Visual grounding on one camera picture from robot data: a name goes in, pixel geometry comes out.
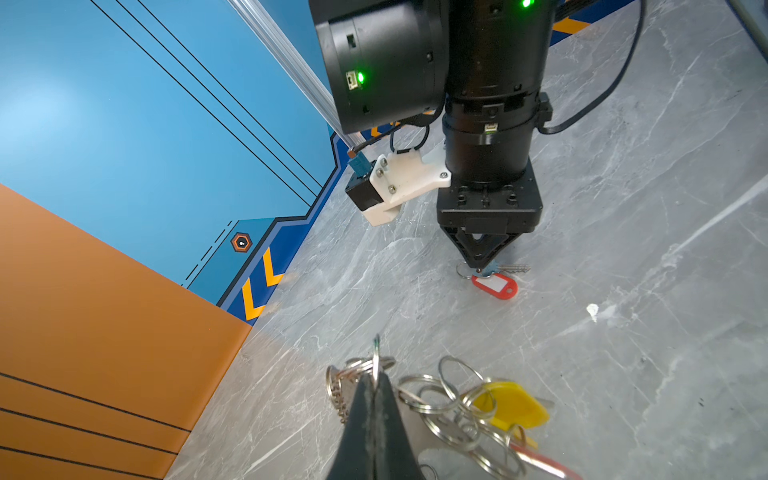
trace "black cylindrical motor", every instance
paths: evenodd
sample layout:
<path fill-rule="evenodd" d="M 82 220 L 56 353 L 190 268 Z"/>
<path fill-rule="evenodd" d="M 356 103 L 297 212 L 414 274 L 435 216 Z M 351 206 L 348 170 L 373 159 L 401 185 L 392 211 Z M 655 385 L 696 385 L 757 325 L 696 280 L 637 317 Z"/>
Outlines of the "black cylindrical motor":
<path fill-rule="evenodd" d="M 520 177 L 539 107 L 557 0 L 453 0 L 445 163 L 470 188 Z"/>

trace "orange panel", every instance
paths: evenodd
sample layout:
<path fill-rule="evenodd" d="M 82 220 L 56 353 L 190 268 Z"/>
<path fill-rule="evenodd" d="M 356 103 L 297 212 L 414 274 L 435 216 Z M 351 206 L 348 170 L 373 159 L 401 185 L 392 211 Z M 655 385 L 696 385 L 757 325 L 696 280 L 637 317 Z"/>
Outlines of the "orange panel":
<path fill-rule="evenodd" d="M 0 412 L 0 446 L 163 478 L 176 455 Z"/>
<path fill-rule="evenodd" d="M 93 402 L 191 430 L 250 331 L 3 186 L 0 252 L 0 372 Z"/>
<path fill-rule="evenodd" d="M 3 480 L 137 480 L 140 477 L 0 449 Z"/>
<path fill-rule="evenodd" d="M 3 376 L 0 376 L 0 408 L 172 452 L 178 452 L 189 435 Z"/>

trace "red key tag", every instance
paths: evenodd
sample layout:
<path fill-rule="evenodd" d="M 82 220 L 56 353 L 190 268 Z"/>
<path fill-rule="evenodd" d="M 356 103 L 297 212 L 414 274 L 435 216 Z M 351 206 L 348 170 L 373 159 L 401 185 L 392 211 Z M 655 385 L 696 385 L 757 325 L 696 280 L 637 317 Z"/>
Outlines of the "red key tag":
<path fill-rule="evenodd" d="M 508 276 L 493 273 L 486 278 L 472 277 L 472 283 L 480 290 L 490 293 L 496 298 L 509 300 L 518 294 L 518 284 Z"/>

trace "gray marble surface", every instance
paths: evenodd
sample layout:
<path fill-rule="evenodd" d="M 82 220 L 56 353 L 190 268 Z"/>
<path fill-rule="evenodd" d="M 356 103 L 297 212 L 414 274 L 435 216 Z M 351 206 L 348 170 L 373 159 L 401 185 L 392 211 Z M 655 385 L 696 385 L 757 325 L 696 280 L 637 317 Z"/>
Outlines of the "gray marble surface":
<path fill-rule="evenodd" d="M 324 478 L 323 371 L 376 333 L 393 377 L 450 353 L 552 399 L 531 436 L 584 478 L 768 478 L 768 65 L 723 0 L 650 3 L 616 93 L 534 139 L 545 211 L 501 254 L 533 267 L 513 300 L 456 276 L 434 192 L 372 228 L 343 179 L 167 478 Z M 555 120 L 611 82 L 636 4 L 552 48 Z"/>

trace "white label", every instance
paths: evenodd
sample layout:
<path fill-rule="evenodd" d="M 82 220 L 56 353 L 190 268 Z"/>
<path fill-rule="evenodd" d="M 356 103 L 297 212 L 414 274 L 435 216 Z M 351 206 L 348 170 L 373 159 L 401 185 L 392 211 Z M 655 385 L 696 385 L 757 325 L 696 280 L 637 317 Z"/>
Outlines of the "white label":
<path fill-rule="evenodd" d="M 481 285 L 485 285 L 494 292 L 501 292 L 507 286 L 507 280 L 504 280 L 500 276 L 493 274 L 488 278 L 476 277 L 477 282 Z"/>

